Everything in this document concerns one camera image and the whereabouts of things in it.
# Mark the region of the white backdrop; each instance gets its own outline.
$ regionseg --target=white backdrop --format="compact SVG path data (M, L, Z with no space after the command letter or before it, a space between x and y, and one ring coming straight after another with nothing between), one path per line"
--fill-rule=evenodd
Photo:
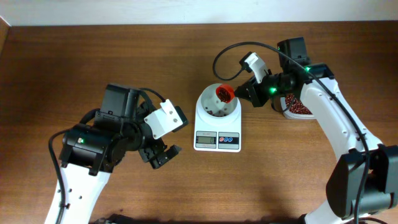
M398 0L0 0L12 26L398 20Z

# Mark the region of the wooden table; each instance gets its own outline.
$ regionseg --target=wooden table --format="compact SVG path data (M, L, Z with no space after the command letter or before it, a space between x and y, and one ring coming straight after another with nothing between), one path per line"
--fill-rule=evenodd
M304 36L313 62L329 65L363 123L391 145L398 143L397 30L397 22L12 27L0 58L1 223L44 222L56 184L48 138L99 107L109 82L157 90L182 107L190 125L164 137L183 151L159 170L129 152L99 196L92 221L112 213L244 221L311 212L326 199L336 164L316 121L287 120L270 103L253 108L242 100L242 151L193 149L196 100L220 82L213 59L236 42L276 45ZM220 75L235 74L250 50L281 71L274 52L241 47L220 59ZM56 155L61 146L58 138ZM377 217L394 223L398 209Z

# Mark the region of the green led indicator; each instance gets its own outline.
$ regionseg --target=green led indicator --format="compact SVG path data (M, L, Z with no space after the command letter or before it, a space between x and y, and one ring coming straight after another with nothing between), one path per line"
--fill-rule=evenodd
M271 87L271 88L269 88L269 92L271 93L271 94L274 94L275 92L276 92L276 88L275 87Z

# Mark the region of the white digital scale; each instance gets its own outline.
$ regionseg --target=white digital scale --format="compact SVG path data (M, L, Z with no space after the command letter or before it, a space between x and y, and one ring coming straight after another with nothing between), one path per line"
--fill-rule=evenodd
M199 96L195 113L193 148L198 151L241 150L241 103L235 97L222 102L216 94L221 84L208 86Z

